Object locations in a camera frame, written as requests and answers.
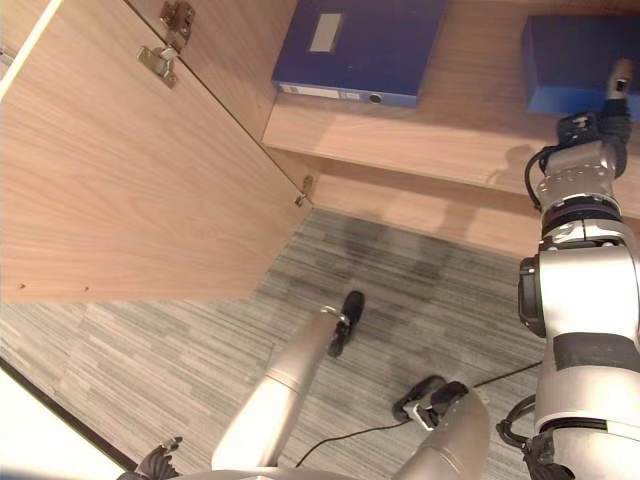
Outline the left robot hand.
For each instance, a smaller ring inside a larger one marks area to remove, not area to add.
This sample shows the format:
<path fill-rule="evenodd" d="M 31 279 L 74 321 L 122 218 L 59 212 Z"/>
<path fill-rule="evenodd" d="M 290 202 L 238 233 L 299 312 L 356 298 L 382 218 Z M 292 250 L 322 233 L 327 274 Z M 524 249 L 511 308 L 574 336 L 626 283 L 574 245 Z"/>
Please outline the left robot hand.
<path fill-rule="evenodd" d="M 174 436 L 164 440 L 148 453 L 134 470 L 139 479 L 171 479 L 180 476 L 172 463 L 173 454 L 179 449 L 182 436 Z"/>

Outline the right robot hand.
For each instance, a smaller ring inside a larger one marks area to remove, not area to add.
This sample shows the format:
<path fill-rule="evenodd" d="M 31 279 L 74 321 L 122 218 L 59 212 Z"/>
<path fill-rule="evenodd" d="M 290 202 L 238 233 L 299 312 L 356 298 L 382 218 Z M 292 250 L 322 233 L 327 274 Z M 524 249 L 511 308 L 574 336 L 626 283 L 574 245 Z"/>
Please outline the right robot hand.
<path fill-rule="evenodd" d="M 603 141 L 614 152 L 615 178 L 627 167 L 627 144 L 631 137 L 632 121 L 628 106 L 628 92 L 632 81 L 633 64 L 619 58 L 607 81 L 605 101 L 598 113 L 598 129 Z"/>

